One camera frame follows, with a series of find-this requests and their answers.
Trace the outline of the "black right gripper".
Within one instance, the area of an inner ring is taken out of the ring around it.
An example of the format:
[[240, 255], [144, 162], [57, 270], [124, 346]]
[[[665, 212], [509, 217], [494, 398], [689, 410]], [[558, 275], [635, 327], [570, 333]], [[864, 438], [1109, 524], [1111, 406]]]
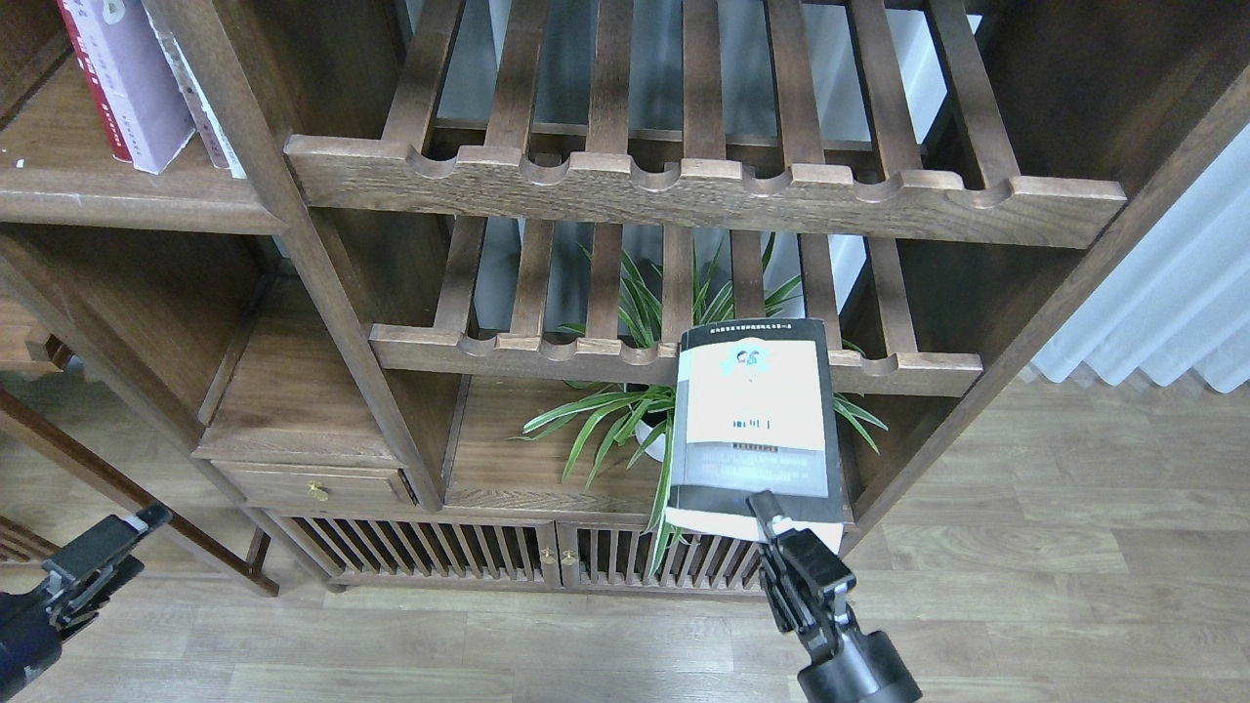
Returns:
[[788, 522], [778, 497], [746, 498], [762, 529], [759, 580], [781, 633], [795, 632], [810, 655], [796, 680], [809, 702], [918, 702], [922, 690], [885, 632], [862, 633], [849, 592], [856, 578], [808, 528]]

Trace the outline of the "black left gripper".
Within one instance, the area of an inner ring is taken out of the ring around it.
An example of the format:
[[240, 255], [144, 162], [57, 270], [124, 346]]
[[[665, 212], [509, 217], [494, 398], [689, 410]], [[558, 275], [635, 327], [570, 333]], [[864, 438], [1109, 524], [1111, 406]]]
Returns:
[[[58, 663], [66, 640], [62, 630], [80, 630], [98, 619], [102, 605], [142, 574], [142, 560], [131, 552], [171, 519], [164, 504], [151, 504], [132, 517], [104, 517], [44, 560], [42, 587], [22, 595], [2, 593], [2, 699], [12, 699]], [[68, 597], [64, 605], [62, 597]]]

